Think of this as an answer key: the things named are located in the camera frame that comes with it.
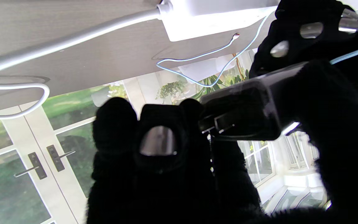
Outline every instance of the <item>finger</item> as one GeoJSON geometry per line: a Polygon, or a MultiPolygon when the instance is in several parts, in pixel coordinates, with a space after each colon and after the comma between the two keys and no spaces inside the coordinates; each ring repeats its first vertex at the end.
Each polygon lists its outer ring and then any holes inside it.
{"type": "Polygon", "coordinates": [[[130,150],[137,123],[136,112],[128,101],[110,99],[98,109],[93,123],[96,147],[113,154],[130,150]]]}

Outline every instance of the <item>door handle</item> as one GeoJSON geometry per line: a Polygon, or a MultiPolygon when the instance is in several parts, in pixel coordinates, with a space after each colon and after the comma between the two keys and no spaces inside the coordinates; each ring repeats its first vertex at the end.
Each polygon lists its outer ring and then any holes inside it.
{"type": "Polygon", "coordinates": [[[42,167],[42,165],[41,165],[41,163],[40,163],[40,161],[38,159],[37,154],[35,152],[33,152],[33,153],[28,154],[28,156],[30,158],[31,163],[33,164],[33,167],[31,167],[30,169],[26,169],[26,170],[24,170],[24,171],[22,171],[20,173],[16,173],[13,176],[14,177],[21,177],[24,174],[30,172],[31,170],[35,170],[37,172],[37,175],[38,175],[40,180],[46,178],[47,174],[45,173],[45,170],[42,167]]]}
{"type": "Polygon", "coordinates": [[[55,167],[56,167],[58,172],[60,172],[60,171],[65,169],[61,159],[63,157],[66,157],[66,156],[69,156],[69,155],[75,153],[75,150],[72,150],[70,152],[67,152],[67,153],[59,156],[59,154],[56,152],[56,149],[55,149],[54,145],[48,146],[47,150],[48,150],[49,155],[52,158],[53,164],[55,165],[55,167]]]}

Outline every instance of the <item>power cord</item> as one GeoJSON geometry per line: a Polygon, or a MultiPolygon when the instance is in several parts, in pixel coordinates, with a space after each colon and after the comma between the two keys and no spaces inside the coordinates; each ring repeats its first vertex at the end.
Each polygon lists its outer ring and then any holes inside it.
{"type": "Polygon", "coordinates": [[[217,49],[217,50],[215,50],[215,51],[212,51],[212,52],[209,52],[209,53],[206,53],[206,54],[203,54],[203,55],[199,55],[199,56],[197,56],[197,57],[188,58],[188,59],[165,58],[164,60],[157,62],[156,66],[159,67],[159,68],[161,68],[161,69],[163,69],[163,70],[166,70],[166,71],[175,73],[175,74],[177,74],[177,75],[180,75],[180,76],[182,76],[182,77],[184,77],[184,78],[187,78],[187,79],[191,80],[192,82],[194,82],[194,83],[196,83],[197,85],[200,85],[200,86],[202,86],[202,87],[206,87],[206,88],[212,87],[212,86],[214,86],[214,85],[219,81],[219,78],[222,76],[223,72],[224,72],[225,69],[229,66],[229,64],[232,63],[234,60],[236,60],[242,53],[244,53],[244,51],[246,51],[246,50],[253,44],[253,42],[255,42],[255,40],[256,40],[257,37],[259,36],[260,30],[261,30],[261,28],[262,28],[264,22],[266,22],[266,20],[267,20],[267,18],[269,17],[269,15],[270,15],[270,14],[268,14],[266,17],[264,17],[262,23],[260,24],[260,26],[259,26],[259,28],[258,28],[258,31],[256,32],[256,35],[255,35],[254,39],[250,42],[250,44],[249,44],[246,48],[244,48],[242,51],[240,51],[240,53],[238,53],[235,57],[233,57],[229,62],[227,62],[227,64],[226,64],[226,65],[222,68],[222,70],[220,71],[220,73],[219,73],[218,77],[216,78],[216,80],[215,80],[211,85],[205,85],[205,84],[203,84],[203,83],[200,83],[200,82],[198,82],[198,81],[195,81],[194,79],[192,79],[192,78],[190,78],[190,77],[188,77],[188,76],[186,76],[186,75],[184,75],[184,74],[182,74],[182,73],[180,73],[180,72],[176,72],[176,71],[171,70],[171,69],[169,69],[169,68],[162,67],[162,66],[159,65],[159,64],[161,64],[161,63],[163,63],[163,62],[165,62],[165,61],[174,61],[174,62],[191,61],[191,60],[194,60],[194,59],[197,59],[197,58],[206,56],[206,55],[210,55],[210,54],[216,53],[216,52],[218,52],[218,51],[221,51],[221,50],[225,49],[226,47],[229,47],[229,46],[233,43],[233,41],[236,40],[236,39],[240,36],[240,34],[234,34],[234,36],[233,36],[232,39],[230,40],[229,44],[227,44],[227,45],[225,45],[225,46],[223,46],[223,47],[221,47],[221,48],[219,48],[219,49],[217,49]]]}
{"type": "MultiPolygon", "coordinates": [[[[12,67],[14,65],[21,64],[26,61],[33,60],[38,57],[42,57],[68,47],[80,44],[82,42],[88,41],[95,37],[99,37],[103,34],[107,34],[111,31],[130,26],[136,23],[143,21],[158,19],[160,17],[160,11],[158,8],[153,10],[147,10],[143,12],[138,12],[135,14],[127,15],[124,17],[116,18],[111,21],[104,22],[102,24],[96,25],[94,27],[88,28],[86,30],[80,31],[75,34],[68,35],[66,37],[61,37],[56,40],[40,44],[38,46],[31,47],[29,49],[24,49],[16,51],[0,57],[0,71],[12,67]]],[[[24,115],[27,115],[33,112],[35,109],[40,107],[49,96],[49,88],[47,85],[42,83],[22,83],[22,84],[0,84],[0,90],[12,90],[12,89],[22,89],[22,88],[41,88],[44,90],[44,94],[41,99],[35,103],[30,108],[17,113],[10,115],[0,115],[0,120],[4,119],[15,119],[24,115]]]]}

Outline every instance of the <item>green plant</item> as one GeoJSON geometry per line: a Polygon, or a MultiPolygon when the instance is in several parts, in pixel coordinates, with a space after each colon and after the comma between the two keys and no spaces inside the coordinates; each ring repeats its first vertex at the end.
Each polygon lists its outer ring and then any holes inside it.
{"type": "Polygon", "coordinates": [[[128,99],[128,95],[126,94],[124,85],[110,85],[109,87],[109,97],[121,97],[124,99],[128,99]]]}
{"type": "MultiPolygon", "coordinates": [[[[213,82],[215,82],[215,80],[218,77],[216,75],[212,75],[211,77],[205,78],[203,79],[201,82],[203,82],[205,85],[210,85],[213,82]]],[[[212,86],[212,87],[203,87],[198,93],[196,93],[195,95],[193,95],[191,98],[195,99],[195,100],[199,100],[203,95],[207,95],[210,92],[214,92],[217,90],[220,90],[220,86],[219,85],[223,85],[223,82],[219,79],[218,82],[212,86]]]]}
{"type": "Polygon", "coordinates": [[[155,99],[160,98],[163,99],[163,102],[165,102],[166,97],[175,97],[177,93],[182,93],[184,87],[185,83],[183,81],[176,81],[163,85],[157,92],[155,99]]]}

